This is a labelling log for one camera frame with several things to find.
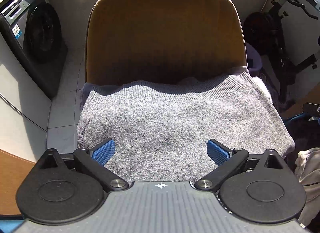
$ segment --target washing machine label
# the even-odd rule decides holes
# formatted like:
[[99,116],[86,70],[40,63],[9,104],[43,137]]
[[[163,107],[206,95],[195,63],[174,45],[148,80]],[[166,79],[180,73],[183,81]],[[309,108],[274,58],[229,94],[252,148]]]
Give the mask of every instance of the washing machine label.
[[22,34],[22,32],[20,31],[20,28],[17,24],[13,27],[12,32],[13,32],[14,36],[16,37],[16,39],[18,39]]

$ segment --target chair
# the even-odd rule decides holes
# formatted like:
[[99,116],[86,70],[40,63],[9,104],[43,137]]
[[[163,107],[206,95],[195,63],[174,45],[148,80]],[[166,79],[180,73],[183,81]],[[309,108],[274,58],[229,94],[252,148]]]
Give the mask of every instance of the chair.
[[245,66],[238,14],[230,0],[99,0],[87,29],[86,82],[175,84]]

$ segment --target knit sweater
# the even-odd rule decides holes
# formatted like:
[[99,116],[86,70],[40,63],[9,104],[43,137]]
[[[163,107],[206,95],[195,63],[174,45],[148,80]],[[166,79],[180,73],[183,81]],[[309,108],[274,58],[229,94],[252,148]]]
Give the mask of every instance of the knit sweater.
[[294,149],[276,109],[246,71],[186,85],[135,81],[112,92],[93,86],[77,133],[78,147],[113,138],[116,153],[105,166],[128,182],[197,181],[217,167],[206,152],[212,138],[251,154],[274,148],[285,156]]

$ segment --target fabric pile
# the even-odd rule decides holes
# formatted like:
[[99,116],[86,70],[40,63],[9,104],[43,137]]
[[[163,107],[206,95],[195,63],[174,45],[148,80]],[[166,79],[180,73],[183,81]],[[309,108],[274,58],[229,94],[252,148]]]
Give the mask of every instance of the fabric pile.
[[88,84],[78,147],[92,148],[113,138],[116,153],[106,167],[128,182],[195,182],[217,167],[206,152],[211,138],[251,154],[274,148],[285,156],[294,142],[263,82],[252,79],[246,67],[232,72],[205,82],[188,78],[177,85]]
[[300,151],[296,165],[294,173],[307,194],[299,222],[307,226],[320,211],[320,148]]

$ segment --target metal bolt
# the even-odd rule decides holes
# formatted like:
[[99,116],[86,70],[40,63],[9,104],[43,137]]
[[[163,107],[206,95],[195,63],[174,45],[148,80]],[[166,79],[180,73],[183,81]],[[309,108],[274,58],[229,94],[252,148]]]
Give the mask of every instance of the metal bolt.
[[238,151],[242,151],[243,149],[240,147],[233,148],[232,153],[235,155]]
[[202,180],[199,180],[198,181],[198,185],[201,187],[201,188],[209,188],[213,185],[212,181],[210,180],[207,180],[207,179],[202,179]]
[[125,186],[125,182],[121,179],[114,179],[110,182],[110,185],[115,188],[121,188]]

